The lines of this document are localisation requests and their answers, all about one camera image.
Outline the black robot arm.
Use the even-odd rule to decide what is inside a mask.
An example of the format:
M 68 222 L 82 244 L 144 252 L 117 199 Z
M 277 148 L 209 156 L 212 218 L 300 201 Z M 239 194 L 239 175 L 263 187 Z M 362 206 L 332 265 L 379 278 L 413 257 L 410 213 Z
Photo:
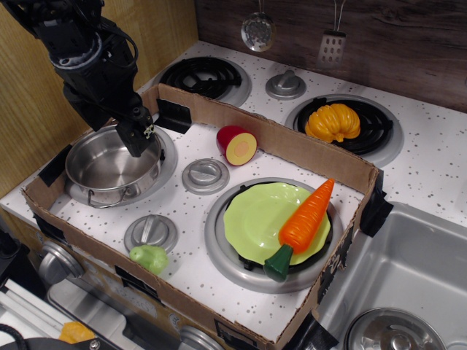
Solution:
M 153 143 L 153 119 L 134 91 L 139 51 L 102 16 L 103 1 L 3 1 L 8 13 L 48 51 L 63 94 L 94 130 L 117 120 L 117 134 L 138 158 Z

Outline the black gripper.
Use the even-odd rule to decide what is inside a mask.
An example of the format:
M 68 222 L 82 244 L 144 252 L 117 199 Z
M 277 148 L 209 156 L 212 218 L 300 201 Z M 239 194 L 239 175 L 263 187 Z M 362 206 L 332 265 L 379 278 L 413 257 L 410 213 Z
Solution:
M 137 49 L 125 34 L 94 34 L 84 52 L 54 56 L 55 72 L 64 81 L 63 93 L 94 130 L 109 119 L 130 155 L 139 158 L 155 141 L 153 118 L 134 91 Z

